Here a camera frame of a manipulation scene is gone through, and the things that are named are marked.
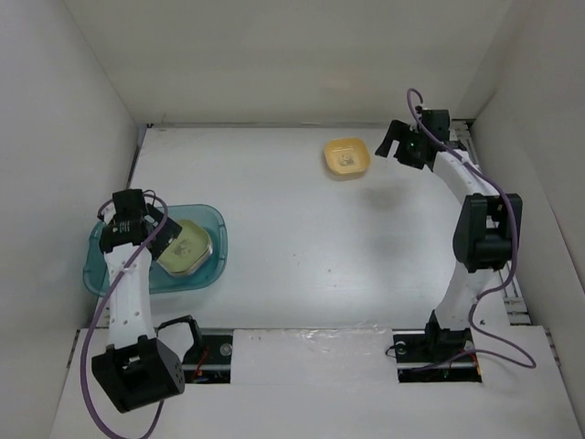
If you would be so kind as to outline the green panda plate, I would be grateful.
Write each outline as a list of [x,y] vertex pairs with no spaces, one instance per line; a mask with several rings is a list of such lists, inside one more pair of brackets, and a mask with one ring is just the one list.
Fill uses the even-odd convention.
[[203,266],[213,253],[213,245],[209,233],[191,219],[180,219],[177,223],[182,230],[157,262],[169,275],[185,277]]

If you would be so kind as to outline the yellow panda plate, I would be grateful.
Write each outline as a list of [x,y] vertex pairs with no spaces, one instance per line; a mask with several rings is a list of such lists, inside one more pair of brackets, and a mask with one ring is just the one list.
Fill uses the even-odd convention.
[[324,146],[324,159],[328,169],[342,177],[365,173],[371,157],[365,142],[357,137],[339,138]]

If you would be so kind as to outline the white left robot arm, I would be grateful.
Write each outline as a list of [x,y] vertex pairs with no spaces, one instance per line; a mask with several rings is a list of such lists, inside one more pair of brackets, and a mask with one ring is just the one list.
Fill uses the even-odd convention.
[[191,331],[177,334],[172,349],[154,328],[150,269],[193,273],[209,249],[208,236],[190,220],[173,220],[151,191],[125,189],[113,194],[99,217],[104,222],[100,250],[108,270],[109,339],[91,360],[91,372],[119,412],[130,412],[183,393],[182,361],[203,354],[203,339]]

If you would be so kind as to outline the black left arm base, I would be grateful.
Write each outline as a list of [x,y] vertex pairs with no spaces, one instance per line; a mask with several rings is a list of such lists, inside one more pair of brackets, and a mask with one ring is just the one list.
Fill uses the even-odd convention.
[[230,384],[233,354],[232,329],[202,329],[183,358],[187,384]]

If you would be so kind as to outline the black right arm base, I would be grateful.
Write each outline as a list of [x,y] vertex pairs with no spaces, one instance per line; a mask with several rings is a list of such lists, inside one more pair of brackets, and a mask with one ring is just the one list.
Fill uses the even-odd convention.
[[482,381],[469,328],[443,330],[428,322],[424,329],[399,329],[385,355],[396,360],[399,383],[447,383]]

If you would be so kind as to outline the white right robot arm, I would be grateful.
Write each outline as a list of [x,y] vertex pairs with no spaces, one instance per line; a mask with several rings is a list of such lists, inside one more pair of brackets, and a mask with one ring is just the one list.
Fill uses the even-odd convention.
[[422,323],[397,337],[421,369],[464,359],[493,273],[516,257],[522,202],[501,195],[454,144],[378,128],[151,130],[133,183],[169,206],[224,217],[223,276],[158,316],[207,327],[339,328]]

